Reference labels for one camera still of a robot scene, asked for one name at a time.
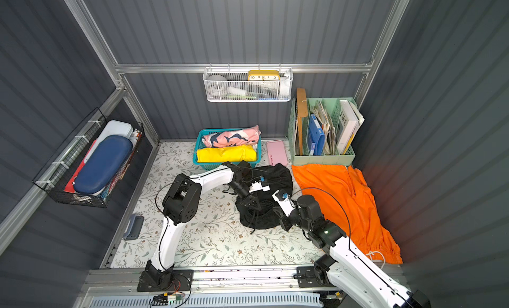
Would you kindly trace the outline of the black shorts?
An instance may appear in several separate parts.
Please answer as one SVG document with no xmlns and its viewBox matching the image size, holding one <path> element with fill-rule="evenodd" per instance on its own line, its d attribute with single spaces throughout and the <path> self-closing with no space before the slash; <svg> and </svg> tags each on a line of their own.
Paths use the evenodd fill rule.
<svg viewBox="0 0 509 308">
<path fill-rule="evenodd" d="M 266 230 L 280 226 L 280 217 L 274 212 L 278 203 L 273 199 L 273 194 L 278 190 L 284 193 L 293 193 L 293 180 L 290 170 L 278 163 L 275 166 L 261 166 L 252 168 L 247 162 L 241 162 L 241 179 L 243 183 L 250 186 L 254 181 L 262 177 L 269 184 L 268 191 L 255 191 L 253 195 L 258 199 L 257 204 L 245 206 L 242 205 L 242 199 L 237 197 L 235 206 L 239 211 L 239 220 L 244 227 L 253 230 Z"/>
</svg>

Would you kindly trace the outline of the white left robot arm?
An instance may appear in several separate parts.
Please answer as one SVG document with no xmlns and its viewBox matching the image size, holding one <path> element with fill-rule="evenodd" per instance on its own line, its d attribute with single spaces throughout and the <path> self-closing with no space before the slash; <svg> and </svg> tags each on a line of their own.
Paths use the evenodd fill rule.
<svg viewBox="0 0 509 308">
<path fill-rule="evenodd" d="M 270 189 L 266 176 L 248 176 L 252 168 L 242 163 L 225 162 L 211 171 L 197 175 L 179 174 L 170 183 L 163 199 L 163 229 L 159 243 L 147 268 L 158 273 L 172 271 L 175 254 L 186 223 L 190 222 L 198 211 L 201 196 L 216 187 L 229 186 L 245 207 L 258 209 L 257 191 L 267 192 Z"/>
</svg>

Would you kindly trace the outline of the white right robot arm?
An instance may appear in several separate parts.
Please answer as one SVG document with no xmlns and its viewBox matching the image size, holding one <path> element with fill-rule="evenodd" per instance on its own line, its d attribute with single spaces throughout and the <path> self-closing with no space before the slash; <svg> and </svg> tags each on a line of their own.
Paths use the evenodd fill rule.
<svg viewBox="0 0 509 308">
<path fill-rule="evenodd" d="M 316 248 L 326 254 L 314 264 L 314 274 L 321 284 L 331 284 L 345 292 L 362 307 L 430 307 L 421 291 L 411 292 L 383 272 L 361 252 L 346 232 L 325 219 L 319 203 L 311 195 L 292 200 L 282 190 L 273 194 L 278 203 L 274 212 L 281 227 L 293 226 L 308 234 Z"/>
</svg>

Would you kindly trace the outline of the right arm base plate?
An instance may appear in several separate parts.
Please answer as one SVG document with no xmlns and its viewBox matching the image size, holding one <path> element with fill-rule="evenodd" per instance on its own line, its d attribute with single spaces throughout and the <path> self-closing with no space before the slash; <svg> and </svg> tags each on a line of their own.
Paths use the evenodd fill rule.
<svg viewBox="0 0 509 308">
<path fill-rule="evenodd" d="M 298 266 L 293 278 L 300 288 L 334 288 L 327 277 L 329 271 L 319 266 Z"/>
</svg>

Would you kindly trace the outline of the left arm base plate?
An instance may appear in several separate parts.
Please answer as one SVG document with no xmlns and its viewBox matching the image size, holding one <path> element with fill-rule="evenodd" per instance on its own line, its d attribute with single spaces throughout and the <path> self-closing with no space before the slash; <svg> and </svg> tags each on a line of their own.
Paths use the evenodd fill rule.
<svg viewBox="0 0 509 308">
<path fill-rule="evenodd" d="M 191 290 L 193 270 L 173 270 L 172 272 L 143 271 L 139 278 L 137 292 L 188 292 Z"/>
</svg>

